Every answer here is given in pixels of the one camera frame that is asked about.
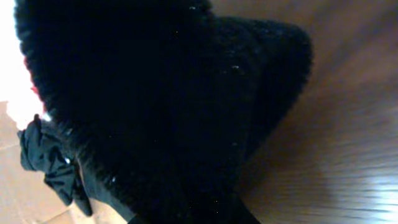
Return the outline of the black velvet skirt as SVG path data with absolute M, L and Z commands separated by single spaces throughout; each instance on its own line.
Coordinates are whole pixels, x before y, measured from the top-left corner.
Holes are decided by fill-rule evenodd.
M 60 137 L 134 223 L 256 223 L 241 166 L 308 81 L 304 30 L 189 0 L 21 0 L 14 19 Z

